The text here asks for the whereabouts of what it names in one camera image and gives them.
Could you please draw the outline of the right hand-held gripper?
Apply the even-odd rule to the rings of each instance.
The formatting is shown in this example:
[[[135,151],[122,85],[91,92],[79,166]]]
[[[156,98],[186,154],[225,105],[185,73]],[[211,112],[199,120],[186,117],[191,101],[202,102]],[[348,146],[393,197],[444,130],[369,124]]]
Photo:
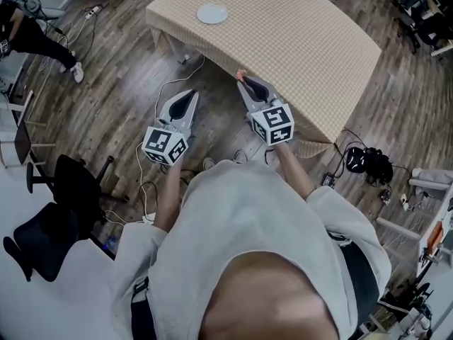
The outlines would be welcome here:
[[[280,96],[272,84],[255,76],[245,76],[245,82],[237,81],[237,88],[247,108],[252,131],[267,146],[293,138],[294,118],[290,106],[277,100]]]

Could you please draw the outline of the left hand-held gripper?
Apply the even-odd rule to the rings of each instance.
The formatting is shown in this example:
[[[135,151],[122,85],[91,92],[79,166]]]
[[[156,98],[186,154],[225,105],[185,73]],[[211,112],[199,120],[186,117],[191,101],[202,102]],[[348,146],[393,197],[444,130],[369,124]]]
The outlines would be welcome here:
[[[199,93],[190,89],[165,102],[159,118],[147,128],[142,143],[142,151],[151,161],[174,166],[188,151],[198,101]]]

